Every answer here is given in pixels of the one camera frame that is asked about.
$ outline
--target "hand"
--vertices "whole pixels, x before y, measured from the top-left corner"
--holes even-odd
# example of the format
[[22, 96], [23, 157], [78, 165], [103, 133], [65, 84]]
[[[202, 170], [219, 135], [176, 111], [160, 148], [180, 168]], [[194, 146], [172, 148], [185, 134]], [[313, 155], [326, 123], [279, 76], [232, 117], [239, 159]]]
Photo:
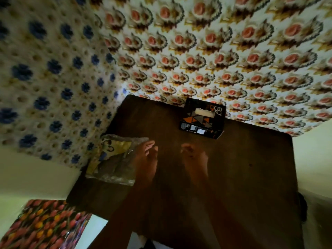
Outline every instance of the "hand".
[[157, 170], [158, 146], [152, 146], [155, 141], [150, 140], [141, 143], [135, 151], [133, 164], [136, 168], [135, 186], [139, 188], [148, 187], [153, 180]]
[[184, 143], [181, 145], [182, 162], [190, 176], [192, 183], [200, 186], [207, 180], [207, 160], [208, 156], [205, 151], [194, 144]]

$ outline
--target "person's left hand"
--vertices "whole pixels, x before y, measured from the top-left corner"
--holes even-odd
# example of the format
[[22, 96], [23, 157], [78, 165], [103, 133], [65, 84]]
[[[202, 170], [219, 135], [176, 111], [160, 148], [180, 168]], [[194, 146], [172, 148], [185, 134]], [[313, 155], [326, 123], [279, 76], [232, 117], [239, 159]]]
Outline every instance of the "person's left hand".
[[158, 146], [155, 141], [150, 140], [141, 143], [136, 148], [133, 164], [136, 168], [135, 186], [139, 188], [148, 187], [153, 180], [157, 170]]

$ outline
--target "box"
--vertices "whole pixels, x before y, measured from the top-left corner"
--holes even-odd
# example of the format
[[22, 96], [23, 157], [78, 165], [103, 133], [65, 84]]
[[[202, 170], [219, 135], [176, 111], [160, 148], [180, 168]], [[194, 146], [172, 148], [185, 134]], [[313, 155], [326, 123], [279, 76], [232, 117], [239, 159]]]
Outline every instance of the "box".
[[224, 129], [226, 106], [188, 98], [180, 129], [218, 139]]

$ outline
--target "blue flower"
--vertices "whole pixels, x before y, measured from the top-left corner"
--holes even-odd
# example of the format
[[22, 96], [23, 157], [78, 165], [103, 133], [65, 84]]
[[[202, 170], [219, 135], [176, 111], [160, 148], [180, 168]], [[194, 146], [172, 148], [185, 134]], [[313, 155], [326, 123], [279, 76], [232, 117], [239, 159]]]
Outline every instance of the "blue flower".
[[99, 64], [99, 58], [96, 54], [94, 54], [92, 57], [91, 57], [91, 62], [94, 64], [94, 65], [97, 65]]
[[107, 156], [107, 153], [106, 152], [101, 152], [101, 154], [100, 154], [100, 156], [99, 156], [99, 161], [101, 162], [101, 161], [103, 161], [105, 158], [106, 158], [106, 156]]
[[96, 109], [96, 104], [94, 102], [91, 102], [91, 104], [89, 105], [89, 111], [93, 112]]
[[71, 27], [68, 24], [62, 24], [60, 26], [60, 31], [61, 34], [64, 36], [64, 38], [68, 40], [73, 36], [73, 31], [71, 30]]
[[80, 132], [80, 136], [81, 136], [81, 137], [86, 137], [87, 134], [88, 134], [88, 132], [89, 132], [89, 131], [88, 131], [86, 128], [84, 128], [84, 129], [81, 130], [81, 132]]
[[7, 8], [8, 6], [10, 6], [9, 0], [0, 0], [0, 10]]
[[89, 90], [90, 90], [90, 86], [89, 86], [89, 84], [86, 83], [86, 82], [83, 83], [83, 84], [82, 84], [82, 91], [85, 92], [85, 93], [88, 93]]
[[113, 60], [114, 60], [114, 58], [113, 58], [112, 54], [107, 53], [106, 54], [106, 61], [107, 61], [107, 63], [110, 64]]
[[0, 123], [10, 124], [18, 117], [18, 113], [14, 112], [12, 108], [2, 108], [0, 110]]
[[29, 22], [29, 31], [37, 39], [43, 40], [47, 32], [42, 23], [38, 21]]
[[47, 153], [47, 154], [43, 154], [40, 158], [41, 158], [42, 160], [49, 161], [49, 160], [52, 159], [52, 155], [49, 155], [49, 154]]
[[39, 97], [34, 102], [34, 107], [38, 110], [46, 110], [49, 106], [49, 101], [46, 99], [46, 97]]
[[73, 144], [73, 142], [71, 140], [65, 140], [62, 144], [61, 144], [61, 148], [64, 150], [67, 150], [70, 148], [70, 146]]
[[106, 105], [107, 102], [108, 102], [108, 98], [107, 98], [107, 96], [103, 97], [103, 104]]
[[83, 62], [80, 57], [73, 58], [73, 67], [75, 67], [79, 70], [79, 69], [81, 69], [82, 66], [83, 66]]
[[75, 110], [75, 112], [73, 112], [73, 114], [71, 115], [71, 118], [74, 121], [78, 121], [81, 118], [81, 112], [79, 110]]
[[87, 39], [91, 39], [93, 38], [93, 31], [90, 25], [85, 25], [85, 27], [83, 28], [83, 35], [87, 38]]
[[86, 149], [90, 151], [93, 149], [94, 146], [95, 145], [92, 142], [90, 142], [89, 145], [86, 147]]
[[110, 75], [110, 81], [111, 81], [111, 82], [114, 82], [114, 80], [115, 80], [115, 75], [114, 75], [114, 73], [112, 73], [112, 74]]
[[81, 156], [79, 155], [74, 155], [73, 158], [71, 159], [71, 163], [78, 163], [78, 161], [80, 160]]
[[100, 87], [102, 87], [103, 84], [104, 84], [103, 78], [99, 78], [99, 79], [97, 80], [97, 85], [100, 86]]
[[95, 122], [95, 126], [96, 126], [96, 127], [99, 127], [101, 123], [102, 123], [102, 121], [98, 119], [98, 120], [96, 120], [96, 122]]
[[53, 123], [49, 126], [49, 130], [53, 133], [58, 133], [62, 128], [62, 124], [60, 121], [53, 121]]
[[21, 81], [30, 80], [33, 72], [29, 69], [27, 65], [19, 64], [12, 67], [12, 75]]
[[69, 88], [65, 88], [61, 92], [61, 98], [63, 98], [64, 100], [70, 100], [72, 96], [73, 96], [73, 92]]
[[83, 5], [86, 3], [86, 0], [76, 0], [76, 2], [77, 2], [79, 5], [83, 6]]
[[0, 40], [4, 40], [9, 34], [9, 30], [2, 25], [2, 21], [0, 21]]
[[51, 59], [51, 61], [47, 62], [47, 68], [53, 74], [59, 74], [62, 70], [62, 66], [59, 64], [59, 61]]
[[27, 134], [20, 140], [20, 148], [30, 148], [32, 147], [37, 141], [37, 137], [33, 134]]

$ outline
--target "cream wall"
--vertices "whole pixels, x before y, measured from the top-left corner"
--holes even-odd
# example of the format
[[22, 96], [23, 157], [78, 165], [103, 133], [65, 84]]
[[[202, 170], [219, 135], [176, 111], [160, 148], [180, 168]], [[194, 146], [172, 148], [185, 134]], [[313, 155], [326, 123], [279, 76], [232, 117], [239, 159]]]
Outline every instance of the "cream wall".
[[0, 146], [0, 237], [29, 199], [66, 199], [80, 171]]
[[332, 198], [332, 120], [293, 138], [299, 189]]

